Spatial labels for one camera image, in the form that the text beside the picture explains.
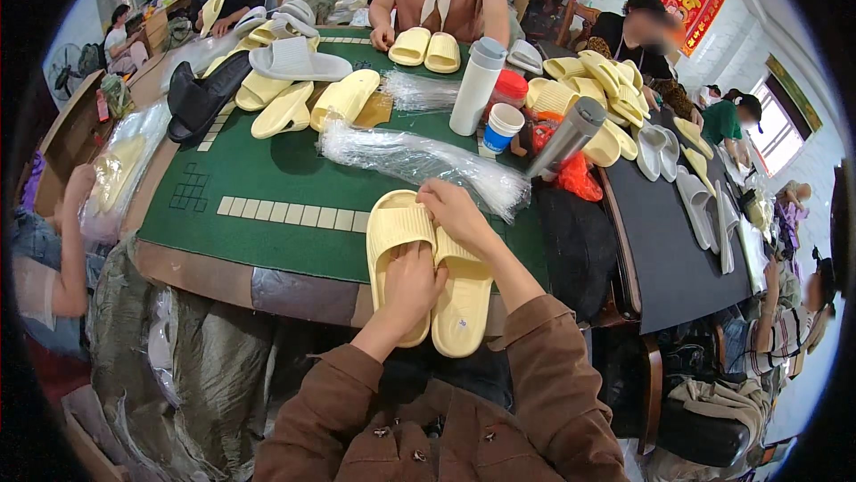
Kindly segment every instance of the striped shirt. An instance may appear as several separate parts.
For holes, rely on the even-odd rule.
[[[748,378],[760,376],[773,367],[778,367],[793,355],[797,355],[799,347],[806,342],[811,321],[815,313],[811,313],[804,305],[795,309],[785,309],[776,306],[771,323],[770,344],[765,351],[755,350],[757,339],[757,323],[759,318],[752,321],[749,335],[746,336],[744,370]]]

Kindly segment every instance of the red lid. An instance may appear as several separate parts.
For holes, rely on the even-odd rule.
[[[519,74],[516,74],[511,70],[502,70],[499,72],[499,79],[497,79],[497,84],[493,89],[505,94],[511,99],[523,99],[527,96],[529,84],[527,84],[527,80]]]

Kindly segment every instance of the thermos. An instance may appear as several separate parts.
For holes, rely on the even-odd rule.
[[[455,99],[449,127],[461,136],[476,132],[508,51],[497,40],[483,36],[470,46],[470,60]]]
[[[550,137],[541,153],[531,162],[527,177],[542,177],[552,181],[562,170],[565,161],[580,152],[604,125],[606,111],[600,103],[583,96],[565,115],[562,123]]]

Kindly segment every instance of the white tile square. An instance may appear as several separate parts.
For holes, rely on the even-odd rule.
[[[220,207],[217,209],[217,214],[228,215],[229,209],[232,208],[232,202],[235,201],[235,198],[232,196],[223,196],[220,200]]]
[[[275,202],[273,204],[273,210],[271,211],[271,217],[268,218],[271,222],[285,222],[285,215],[288,213],[288,204]]]
[[[354,223],[354,212],[347,209],[338,209],[336,211],[336,223],[333,225],[334,230],[350,231]]]
[[[285,223],[300,223],[303,218],[303,206],[291,204],[288,206],[288,214],[285,215]]]
[[[306,206],[303,209],[303,218],[300,219],[301,226],[309,226],[314,228],[318,223],[318,214],[321,212],[321,207]]]
[[[267,220],[271,217],[273,202],[265,199],[259,202],[259,210],[256,210],[256,220]]]
[[[248,199],[244,206],[244,212],[241,213],[241,218],[256,218],[256,210],[259,209],[259,201],[257,199]]]
[[[247,204],[247,198],[235,198],[232,202],[232,207],[229,209],[230,217],[240,217],[244,212],[244,206]]]
[[[356,231],[357,233],[365,233],[368,226],[369,213],[364,212],[362,210],[356,211],[354,213],[354,225],[351,227],[351,231]]]
[[[332,207],[321,207],[321,212],[318,214],[318,228],[332,230],[336,225],[336,209]]]

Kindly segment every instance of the gray lid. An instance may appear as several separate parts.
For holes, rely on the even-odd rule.
[[[470,46],[470,60],[486,70],[501,70],[508,51],[497,40],[481,37]]]

